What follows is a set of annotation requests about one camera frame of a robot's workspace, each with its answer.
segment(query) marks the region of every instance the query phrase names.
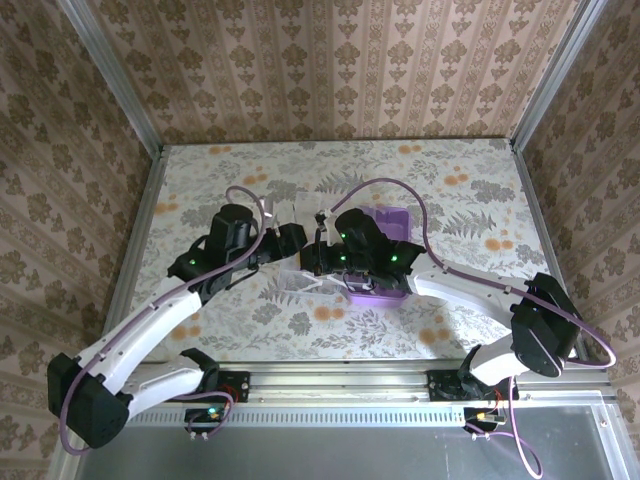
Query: floral tablecloth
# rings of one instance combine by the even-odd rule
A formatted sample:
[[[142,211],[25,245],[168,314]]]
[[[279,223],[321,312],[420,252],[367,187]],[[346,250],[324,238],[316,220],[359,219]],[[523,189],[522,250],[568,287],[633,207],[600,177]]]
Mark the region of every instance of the floral tablecloth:
[[[289,221],[298,192],[340,197],[381,176],[412,185],[428,206],[432,245],[441,256],[501,275],[547,272],[531,212],[507,140],[260,143],[169,147],[168,166],[149,231],[133,306],[166,275],[176,256],[206,234],[244,185],[275,201]],[[420,243],[415,200],[399,187],[373,185],[360,205],[408,207]],[[150,355],[166,361],[197,347],[219,361],[461,358],[506,330],[459,305],[410,296],[395,310],[332,296],[282,290],[278,264],[218,294]]]

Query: purple cable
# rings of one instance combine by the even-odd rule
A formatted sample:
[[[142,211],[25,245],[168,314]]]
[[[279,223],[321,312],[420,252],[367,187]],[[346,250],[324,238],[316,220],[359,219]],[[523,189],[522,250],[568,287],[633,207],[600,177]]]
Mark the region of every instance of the purple cable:
[[[347,200],[349,200],[356,192],[362,190],[365,187],[368,187],[371,184],[379,183],[379,182],[393,183],[395,185],[399,185],[402,188],[406,189],[409,193],[411,193],[411,195],[413,195],[415,197],[415,199],[418,201],[418,205],[420,205],[420,210],[422,210],[422,238],[423,238],[423,241],[424,241],[424,247],[427,250],[427,255],[429,255],[429,258],[431,258],[433,263],[435,263],[438,267],[444,269],[444,267],[445,267],[444,262],[438,258],[438,256],[435,254],[435,252],[431,248],[431,245],[429,244],[429,236],[428,236],[428,232],[427,232],[429,216],[428,216],[428,213],[427,213],[427,207],[424,204],[424,201],[422,200],[422,198],[420,197],[418,192],[416,192],[413,188],[411,188],[406,183],[404,183],[404,182],[402,182],[400,180],[396,180],[394,178],[386,178],[386,177],[374,178],[372,180],[368,180],[368,181],[366,181],[364,183],[361,183],[360,185],[355,187],[353,190],[351,190],[349,193],[347,193],[342,200],[340,200],[338,203],[336,203],[331,208],[331,212],[332,213],[335,212],[338,208],[340,208],[342,205],[344,205],[344,203]],[[475,275],[470,275],[468,273],[464,273],[464,272],[461,272],[461,271],[453,269],[453,268],[449,268],[447,270],[447,272],[451,273],[452,275],[455,275],[457,277],[464,278],[465,280],[471,280],[472,282],[476,282],[476,283],[480,283],[482,285],[486,285],[486,286],[489,286],[489,287],[497,288],[498,290],[504,290],[504,289],[507,288],[507,285],[504,285],[504,284],[502,284],[500,282],[494,282],[492,280],[485,280],[484,278],[476,277]],[[580,360],[580,359],[568,359],[567,362],[575,363],[575,364],[582,365],[583,367],[588,367],[588,368],[607,368],[607,367],[611,367],[611,366],[615,365],[615,363],[616,363],[616,354],[613,351],[613,348],[611,348],[611,346],[608,344],[608,342],[602,337],[602,335],[600,335],[597,332],[597,330],[595,328],[593,328],[592,326],[586,324],[585,322],[583,322],[582,320],[577,318],[575,315],[572,315],[569,312],[565,312],[564,310],[558,308],[557,306],[555,306],[555,305],[553,305],[553,304],[551,304],[549,302],[546,302],[546,301],[536,297],[535,295],[532,295],[532,294],[527,293],[527,292],[525,292],[523,290],[520,290],[519,288],[513,288],[512,287],[511,288],[511,292],[513,292],[516,295],[519,295],[519,296],[521,296],[523,298],[526,298],[527,300],[531,300],[532,302],[538,304],[540,307],[546,308],[547,310],[555,313],[556,315],[560,315],[561,317],[563,317],[566,320],[570,321],[571,323],[573,323],[574,325],[576,325],[580,329],[584,330],[596,342],[598,342],[600,344],[600,346],[605,350],[605,352],[607,352],[607,355],[609,356],[609,360],[604,362],[604,363],[593,363],[593,362],[588,362],[588,361]]]
[[[233,397],[229,395],[227,392],[204,392],[204,393],[193,393],[189,395],[180,395],[179,397],[174,397],[174,400],[198,400],[200,398],[209,398],[209,397],[224,397],[229,401],[229,410],[227,410],[227,413],[225,414],[225,416],[222,417],[222,420],[218,422],[218,426],[215,427],[213,431],[209,434],[209,438],[211,438],[214,435],[217,435],[220,429],[222,428],[222,426],[225,423],[227,423],[227,421],[229,420],[229,417],[231,416],[231,411],[235,406]],[[189,419],[189,422],[187,423],[187,432],[191,433],[191,427],[195,423],[196,418],[198,418],[199,416],[200,415],[194,415]]]
[[[520,438],[520,435],[518,434],[518,426],[516,425],[516,415],[513,410],[513,382],[514,382],[514,377],[510,377],[509,378],[509,417],[511,419],[511,429],[513,433],[485,432],[484,430],[481,430],[480,428],[476,427],[475,425],[469,422],[467,422],[465,426],[473,430],[479,435],[482,435],[482,436],[488,435],[489,438],[490,437],[513,438],[516,442],[516,447],[518,449],[518,453],[520,454],[520,459],[522,460],[522,464],[524,465],[524,468],[527,470],[529,475],[531,475],[536,480],[540,480],[544,475],[544,471],[542,469],[542,462],[540,462],[540,458],[538,458],[538,455],[536,455],[536,452],[533,450],[533,447],[529,445],[526,441],[524,441],[522,438]],[[527,450],[529,450],[529,452],[533,456],[533,459],[536,461],[536,464],[538,466],[537,472],[533,471],[533,468],[531,468],[531,464],[527,460],[527,457],[524,456],[524,450],[522,449],[522,445],[524,445],[527,448]]]
[[[149,315],[151,312],[155,311],[155,308],[160,307],[162,305],[164,305],[169,299],[171,299],[173,296],[175,296],[176,294],[185,291],[186,289],[188,289],[189,287],[200,283],[204,280],[207,280],[211,277],[214,277],[216,275],[219,275],[222,272],[225,272],[227,270],[229,270],[230,268],[233,268],[235,265],[243,262],[244,260],[246,260],[247,258],[249,258],[249,256],[251,256],[253,254],[253,252],[256,251],[256,249],[258,248],[258,246],[260,245],[260,242],[262,241],[262,237],[264,237],[265,231],[266,231],[266,218],[265,218],[265,213],[264,213],[264,208],[262,207],[262,204],[260,203],[260,199],[250,190],[244,188],[244,187],[240,187],[237,185],[233,185],[229,188],[227,188],[227,191],[225,192],[225,196],[227,197],[227,199],[229,199],[229,201],[231,201],[230,199],[230,193],[233,190],[238,190],[240,192],[246,193],[251,200],[254,201],[254,203],[256,204],[256,206],[258,207],[258,210],[260,212],[260,230],[258,231],[258,236],[256,237],[256,241],[253,243],[253,245],[251,245],[251,247],[249,248],[249,250],[247,250],[244,254],[240,255],[238,258],[236,258],[235,260],[229,262],[226,265],[223,265],[220,268],[216,268],[215,270],[212,270],[210,272],[207,272],[203,275],[200,275],[199,277],[194,278],[193,280],[190,280],[186,283],[183,283],[182,285],[179,285],[171,290],[169,290],[167,293],[161,295],[160,297],[158,297],[157,300],[155,300],[153,303],[151,303],[150,305],[148,305],[146,308],[144,308],[138,315],[136,315],[134,318],[132,318],[129,323],[127,323],[124,327],[122,327],[122,330],[120,330],[118,333],[116,333],[113,338],[111,340],[109,340],[104,347],[102,347],[102,349],[91,359],[89,360],[89,362],[87,363],[87,365],[85,365],[85,367],[80,370],[80,372],[78,373],[78,375],[76,375],[76,377],[73,379],[73,381],[71,382],[71,385],[69,386],[69,390],[67,390],[67,394],[64,397],[64,400],[62,401],[62,408],[60,409],[60,423],[58,425],[58,431],[60,433],[60,441],[62,442],[62,447],[65,449],[65,451],[71,455],[82,455],[83,453],[88,452],[89,450],[91,450],[90,448],[84,448],[84,449],[77,449],[71,446],[71,443],[69,442],[69,433],[67,432],[66,429],[66,425],[67,425],[67,419],[69,416],[69,405],[71,403],[71,399],[73,398],[73,395],[76,392],[76,389],[78,388],[78,385],[80,384],[80,382],[82,381],[82,379],[84,378],[84,376],[87,374],[87,372],[89,372],[93,367],[96,366],[96,364],[100,361],[100,356],[101,355],[106,355],[111,348],[113,347],[113,345],[115,345],[117,342],[119,342],[125,335],[127,335],[136,325],[138,325],[138,323],[140,323],[144,318],[146,318],[147,315]]]

